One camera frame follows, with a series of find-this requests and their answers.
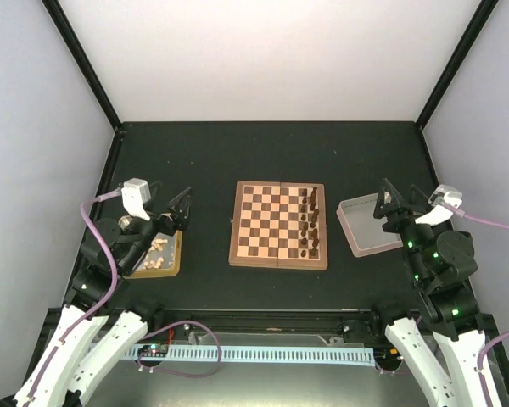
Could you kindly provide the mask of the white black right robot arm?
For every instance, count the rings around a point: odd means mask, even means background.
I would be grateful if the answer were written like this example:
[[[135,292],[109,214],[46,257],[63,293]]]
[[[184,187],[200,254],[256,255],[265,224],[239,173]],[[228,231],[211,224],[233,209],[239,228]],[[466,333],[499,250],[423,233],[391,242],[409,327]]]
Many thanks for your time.
[[[371,336],[389,341],[431,406],[499,406],[489,351],[509,335],[486,336],[483,314],[468,283],[478,270],[473,237],[438,226],[463,215],[462,195],[438,186],[427,196],[411,186],[403,196],[383,180],[373,211],[383,231],[399,236],[420,318],[395,305],[368,321]]]

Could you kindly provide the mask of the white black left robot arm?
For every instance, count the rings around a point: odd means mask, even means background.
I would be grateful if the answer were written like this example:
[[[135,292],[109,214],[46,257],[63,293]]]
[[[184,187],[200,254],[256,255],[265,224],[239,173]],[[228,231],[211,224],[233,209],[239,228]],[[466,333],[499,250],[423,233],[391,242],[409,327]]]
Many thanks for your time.
[[[165,317],[158,306],[134,305],[106,325],[153,240],[185,231],[193,191],[186,188],[163,211],[153,209],[161,184],[131,178],[81,204],[87,231],[80,250],[87,260],[71,282],[59,323],[33,372],[1,406],[84,406],[122,355],[143,337],[158,337]]]

